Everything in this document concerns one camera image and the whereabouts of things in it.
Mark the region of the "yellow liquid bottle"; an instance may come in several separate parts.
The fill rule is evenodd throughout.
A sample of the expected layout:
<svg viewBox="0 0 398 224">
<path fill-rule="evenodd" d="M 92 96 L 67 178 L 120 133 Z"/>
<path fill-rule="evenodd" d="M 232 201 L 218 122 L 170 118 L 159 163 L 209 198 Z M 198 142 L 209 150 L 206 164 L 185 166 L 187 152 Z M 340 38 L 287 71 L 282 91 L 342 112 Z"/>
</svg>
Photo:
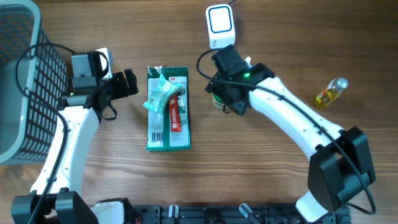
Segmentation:
<svg viewBox="0 0 398 224">
<path fill-rule="evenodd" d="M 332 80 L 329 85 L 321 91 L 314 99 L 314 107 L 324 110 L 331 102 L 336 100 L 348 88 L 346 78 Z"/>
</svg>

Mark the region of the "red coffee stick sachet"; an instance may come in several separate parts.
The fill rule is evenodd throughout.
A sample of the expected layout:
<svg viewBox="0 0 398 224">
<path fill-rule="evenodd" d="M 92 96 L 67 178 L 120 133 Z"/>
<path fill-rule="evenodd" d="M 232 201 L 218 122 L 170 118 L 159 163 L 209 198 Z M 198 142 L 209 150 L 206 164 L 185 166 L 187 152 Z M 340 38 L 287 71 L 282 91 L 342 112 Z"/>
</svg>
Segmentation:
<svg viewBox="0 0 398 224">
<path fill-rule="evenodd" d="M 171 132 L 181 132 L 180 116 L 178 112 L 178 97 L 174 93 L 169 99 L 169 113 L 171 122 Z"/>
</svg>

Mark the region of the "teal white small packet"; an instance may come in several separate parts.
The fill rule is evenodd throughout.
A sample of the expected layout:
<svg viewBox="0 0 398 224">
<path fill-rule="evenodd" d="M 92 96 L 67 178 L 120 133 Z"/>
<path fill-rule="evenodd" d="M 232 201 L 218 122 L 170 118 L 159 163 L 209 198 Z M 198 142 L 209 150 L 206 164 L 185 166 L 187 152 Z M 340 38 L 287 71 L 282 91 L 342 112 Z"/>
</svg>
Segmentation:
<svg viewBox="0 0 398 224">
<path fill-rule="evenodd" d="M 182 89 L 181 83 L 172 83 L 160 75 L 156 88 L 150 92 L 149 98 L 143 106 L 155 113 L 163 114 L 170 97 Z"/>
</svg>

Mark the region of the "green 3M glove package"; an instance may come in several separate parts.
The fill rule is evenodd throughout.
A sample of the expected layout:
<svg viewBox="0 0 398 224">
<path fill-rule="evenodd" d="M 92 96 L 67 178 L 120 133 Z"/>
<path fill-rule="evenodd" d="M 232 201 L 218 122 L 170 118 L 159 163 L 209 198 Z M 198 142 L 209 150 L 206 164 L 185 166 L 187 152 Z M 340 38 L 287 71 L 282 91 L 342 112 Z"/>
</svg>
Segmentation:
<svg viewBox="0 0 398 224">
<path fill-rule="evenodd" d="M 180 116 L 181 132 L 171 132 L 169 101 L 164 113 L 147 110 L 148 151 L 177 151 L 190 149 L 190 108 L 189 108 L 189 77 L 187 67 L 149 67 L 147 69 L 147 100 L 150 92 L 156 88 L 160 75 L 172 83 L 181 83 L 183 89 L 177 94 L 178 112 Z"/>
</svg>

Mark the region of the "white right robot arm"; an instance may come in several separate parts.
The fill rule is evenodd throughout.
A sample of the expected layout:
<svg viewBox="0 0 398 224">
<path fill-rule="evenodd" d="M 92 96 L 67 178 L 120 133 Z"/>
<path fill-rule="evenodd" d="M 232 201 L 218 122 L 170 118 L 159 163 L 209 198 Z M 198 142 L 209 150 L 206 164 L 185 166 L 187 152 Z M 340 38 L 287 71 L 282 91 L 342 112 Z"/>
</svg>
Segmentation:
<svg viewBox="0 0 398 224">
<path fill-rule="evenodd" d="M 369 186 L 376 174 L 368 137 L 325 119 L 293 95 L 262 63 L 250 65 L 233 45 L 210 49 L 217 72 L 205 90 L 238 115 L 252 108 L 268 117 L 309 160 L 308 191 L 294 203 L 301 221 L 317 223 L 343 207 L 376 212 Z"/>
</svg>

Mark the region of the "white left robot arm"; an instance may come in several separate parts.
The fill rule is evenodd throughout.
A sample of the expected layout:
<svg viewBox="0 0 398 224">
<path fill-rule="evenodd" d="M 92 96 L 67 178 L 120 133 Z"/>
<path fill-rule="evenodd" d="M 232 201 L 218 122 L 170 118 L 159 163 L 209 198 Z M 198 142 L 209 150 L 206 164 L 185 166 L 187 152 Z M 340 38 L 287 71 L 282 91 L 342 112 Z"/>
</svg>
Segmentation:
<svg viewBox="0 0 398 224">
<path fill-rule="evenodd" d="M 107 48 L 72 54 L 72 91 L 56 107 L 57 127 L 44 167 L 30 194 L 16 196 L 15 223 L 135 223 L 139 214 L 127 198 L 90 207 L 81 197 L 83 171 L 103 111 L 111 102 L 138 93 L 131 69 L 113 73 Z"/>
</svg>

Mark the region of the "small green white jar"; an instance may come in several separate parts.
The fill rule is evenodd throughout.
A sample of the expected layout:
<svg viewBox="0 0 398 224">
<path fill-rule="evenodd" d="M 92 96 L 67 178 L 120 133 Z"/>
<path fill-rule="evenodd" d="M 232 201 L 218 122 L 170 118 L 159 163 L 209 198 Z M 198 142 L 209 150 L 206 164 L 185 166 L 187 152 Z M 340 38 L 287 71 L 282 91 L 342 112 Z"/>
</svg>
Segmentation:
<svg viewBox="0 0 398 224">
<path fill-rule="evenodd" d="M 212 99 L 213 105 L 219 109 L 219 110 L 225 110 L 225 104 L 223 100 L 217 96 L 216 94 L 213 94 L 213 99 Z"/>
</svg>

